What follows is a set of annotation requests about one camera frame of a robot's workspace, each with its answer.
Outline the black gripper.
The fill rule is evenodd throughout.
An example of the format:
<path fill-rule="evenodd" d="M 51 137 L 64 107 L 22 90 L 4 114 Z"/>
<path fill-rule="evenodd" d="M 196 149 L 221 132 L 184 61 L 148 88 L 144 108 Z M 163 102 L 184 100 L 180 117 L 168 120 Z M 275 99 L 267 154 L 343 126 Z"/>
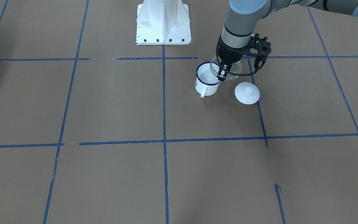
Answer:
<path fill-rule="evenodd" d="M 232 64 L 239 62 L 243 56 L 247 55 L 247 49 L 249 47 L 250 38 L 246 38 L 244 43 L 237 43 L 236 41 L 231 43 L 234 47 L 226 44 L 223 38 L 219 38 L 218 41 L 218 63 L 219 69 L 217 72 L 217 78 L 220 82 L 231 81 L 233 75 L 230 70 Z"/>

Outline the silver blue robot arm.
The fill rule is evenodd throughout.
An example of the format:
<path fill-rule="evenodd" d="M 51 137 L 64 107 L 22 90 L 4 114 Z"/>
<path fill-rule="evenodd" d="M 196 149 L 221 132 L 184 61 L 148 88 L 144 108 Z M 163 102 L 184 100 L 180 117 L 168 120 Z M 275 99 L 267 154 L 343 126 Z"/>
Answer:
<path fill-rule="evenodd" d="M 230 0 L 223 31 L 216 47 L 217 78 L 225 81 L 228 76 L 252 76 L 267 61 L 271 44 L 267 37 L 254 32 L 257 22 L 274 12 L 291 5 L 316 8 L 322 11 L 358 17 L 358 0 Z M 255 58 L 252 73 L 234 73 L 233 64 L 243 56 Z"/>

